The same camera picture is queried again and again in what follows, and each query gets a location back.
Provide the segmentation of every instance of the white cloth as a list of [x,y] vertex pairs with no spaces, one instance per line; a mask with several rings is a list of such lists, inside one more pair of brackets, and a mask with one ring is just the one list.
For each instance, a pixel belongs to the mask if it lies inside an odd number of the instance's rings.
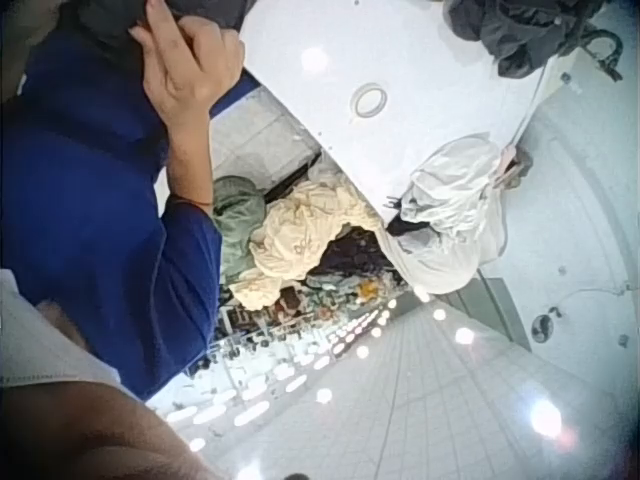
[[409,242],[401,243],[379,229],[376,237],[380,248],[412,287],[436,295],[459,290],[481,264],[498,258],[506,243],[500,192],[491,190],[487,198],[485,220],[478,230],[455,239],[448,235],[431,238],[419,248],[417,237],[410,236]]
[[0,270],[0,298],[0,387],[92,382],[131,395],[115,369],[78,347],[20,296],[8,270]]
[[411,174],[402,219],[429,222],[451,237],[480,231],[500,161],[500,148],[481,136],[447,143]]

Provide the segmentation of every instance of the green cloth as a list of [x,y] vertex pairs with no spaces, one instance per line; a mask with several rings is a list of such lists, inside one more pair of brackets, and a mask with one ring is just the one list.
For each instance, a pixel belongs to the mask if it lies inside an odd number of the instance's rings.
[[228,176],[213,183],[213,205],[213,222],[222,234],[220,281],[229,283],[255,266],[249,237],[264,222],[266,204],[251,180]]

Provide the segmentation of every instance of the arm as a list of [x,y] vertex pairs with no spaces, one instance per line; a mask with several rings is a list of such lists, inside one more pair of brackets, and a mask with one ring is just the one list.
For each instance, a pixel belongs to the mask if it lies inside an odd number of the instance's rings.
[[203,18],[176,23],[163,0],[148,0],[146,13],[149,28],[131,35],[142,47],[145,92],[169,132],[169,191],[211,215],[209,110],[240,78],[244,45]]

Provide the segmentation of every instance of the cream fabric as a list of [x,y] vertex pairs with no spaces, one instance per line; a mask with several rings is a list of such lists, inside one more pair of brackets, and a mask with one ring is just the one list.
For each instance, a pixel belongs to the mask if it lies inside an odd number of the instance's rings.
[[257,268],[230,286],[249,310],[272,305],[283,281],[303,280],[344,224],[367,230],[380,226],[375,211],[328,159],[309,177],[270,206],[264,224],[251,236],[249,250]]

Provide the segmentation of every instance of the skin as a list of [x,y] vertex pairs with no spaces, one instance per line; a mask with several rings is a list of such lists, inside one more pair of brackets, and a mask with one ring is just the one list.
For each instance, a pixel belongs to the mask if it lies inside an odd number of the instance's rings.
[[[169,188],[177,201],[209,213],[209,109],[237,82],[244,45],[237,33],[202,18],[176,23],[163,0],[149,0],[146,13],[148,27],[135,27],[131,35],[144,53],[145,92],[169,133]],[[88,350],[55,303],[43,302],[38,310]],[[9,456],[21,459],[38,478],[220,478],[155,413],[106,385],[10,388],[2,391],[0,411]]]

